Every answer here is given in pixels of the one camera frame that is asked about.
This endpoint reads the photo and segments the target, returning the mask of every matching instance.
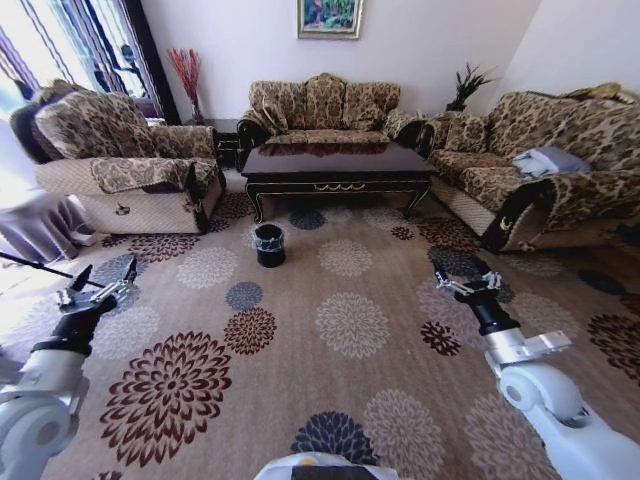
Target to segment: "floral sofa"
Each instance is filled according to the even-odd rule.
[[[640,108],[532,92],[502,97],[487,118],[447,112],[427,122],[432,193],[493,251],[591,246],[640,220]],[[511,164],[555,146],[589,173],[523,177]]]
[[[415,147],[424,122],[397,109],[393,83],[347,83],[323,73],[306,82],[254,82],[238,122],[246,154],[264,143],[386,143]]]
[[[103,233],[198,233],[225,188],[211,127],[148,127],[126,95],[57,82],[11,125],[49,192]]]

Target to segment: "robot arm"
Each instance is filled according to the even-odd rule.
[[[537,359],[571,345],[562,333],[525,338],[496,297],[500,275],[474,259],[482,281],[450,281],[434,264],[438,288],[469,305],[488,346],[485,358],[504,398],[520,410],[542,438],[551,464],[565,480],[638,478],[640,445],[614,431],[582,399],[564,373]]]
[[[67,447],[89,389],[82,365],[100,317],[113,310],[136,276],[133,259],[122,280],[98,292],[83,292],[91,266],[58,292],[62,318],[51,336],[37,343],[0,391],[0,480],[36,480],[49,458]]]

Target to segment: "vase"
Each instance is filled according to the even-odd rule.
[[[191,105],[193,106],[193,123],[196,125],[204,125],[204,117],[202,116],[202,112],[200,112],[198,95],[191,99]]]

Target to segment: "black bucket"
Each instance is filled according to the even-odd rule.
[[[284,232],[280,227],[265,223],[253,230],[253,244],[258,251],[258,263],[274,268],[284,262]]]

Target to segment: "floral carpet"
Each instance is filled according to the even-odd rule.
[[[401,195],[278,197],[265,213],[287,259],[265,269],[242,179],[228,179],[210,233],[109,236],[66,266],[108,282],[135,255],[139,277],[97,329],[79,432],[45,478],[250,479],[310,450],[402,478],[556,478],[498,395],[474,317],[435,289],[429,260],[472,279],[473,253],[502,273],[525,334],[565,331],[574,348],[549,362],[640,441],[637,249],[494,256],[432,199],[405,220]],[[64,281],[41,283],[0,296],[9,358],[59,318]]]

